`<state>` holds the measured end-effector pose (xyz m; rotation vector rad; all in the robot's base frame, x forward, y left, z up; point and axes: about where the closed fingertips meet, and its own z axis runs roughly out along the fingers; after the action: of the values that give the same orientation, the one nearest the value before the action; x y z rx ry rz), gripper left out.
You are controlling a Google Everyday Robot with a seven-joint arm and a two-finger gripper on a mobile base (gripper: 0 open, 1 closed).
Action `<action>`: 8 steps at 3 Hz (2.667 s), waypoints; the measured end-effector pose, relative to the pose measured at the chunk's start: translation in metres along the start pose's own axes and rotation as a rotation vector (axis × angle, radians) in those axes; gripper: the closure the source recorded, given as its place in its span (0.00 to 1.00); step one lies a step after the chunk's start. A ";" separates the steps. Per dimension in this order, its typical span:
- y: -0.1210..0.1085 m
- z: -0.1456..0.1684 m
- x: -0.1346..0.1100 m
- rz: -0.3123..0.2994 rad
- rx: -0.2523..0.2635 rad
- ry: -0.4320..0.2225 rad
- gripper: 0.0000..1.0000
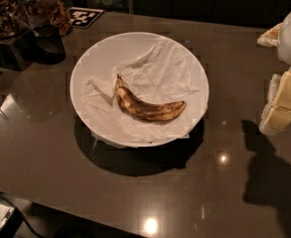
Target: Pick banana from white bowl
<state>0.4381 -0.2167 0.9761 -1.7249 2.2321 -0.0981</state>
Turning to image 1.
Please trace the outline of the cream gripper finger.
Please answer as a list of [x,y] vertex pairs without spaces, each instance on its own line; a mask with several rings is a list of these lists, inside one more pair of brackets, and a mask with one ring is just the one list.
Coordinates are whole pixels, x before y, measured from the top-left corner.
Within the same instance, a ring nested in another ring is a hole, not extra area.
[[261,114],[259,130],[277,135],[291,123],[291,67],[282,75],[275,73],[269,83],[267,103]]
[[257,43],[267,48],[278,47],[281,27],[282,24],[279,23],[271,29],[267,30],[257,39]]

